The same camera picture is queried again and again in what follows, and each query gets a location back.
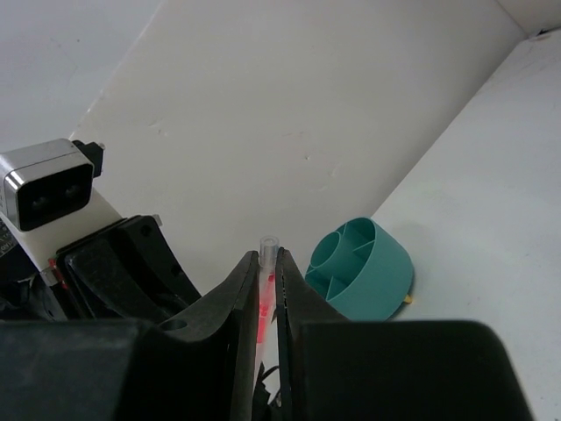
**silver camera housing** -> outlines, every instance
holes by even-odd
[[[1,153],[0,211],[20,231],[30,231],[88,204],[93,173],[92,162],[68,139]],[[72,189],[74,199],[65,195]]]

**white table surface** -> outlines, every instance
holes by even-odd
[[[561,419],[561,32],[522,42],[373,215],[409,251],[399,319],[475,319]]]
[[[169,0],[74,136],[205,293],[372,215],[522,37],[493,0]]]

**teal pen holder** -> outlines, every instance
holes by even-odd
[[[350,320],[382,321],[406,299],[413,264],[379,225],[357,218],[320,241],[305,280]]]

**test tube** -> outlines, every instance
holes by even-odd
[[[263,237],[259,247],[259,326],[257,329],[257,348],[255,350],[255,371],[253,387],[257,384],[259,366],[265,352],[266,331],[273,318],[274,268],[279,252],[279,239],[271,235]]]

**screw hole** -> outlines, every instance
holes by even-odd
[[[152,228],[150,228],[148,225],[144,225],[142,228],[140,228],[140,233],[145,237],[148,237],[151,232]]]
[[[173,276],[179,276],[183,273],[183,271],[181,270],[181,266],[179,265],[173,265],[172,266],[172,275]]]
[[[166,320],[160,325],[162,331],[177,331],[178,329],[183,329],[187,326],[187,322],[180,320],[179,318],[173,318],[171,320]]]

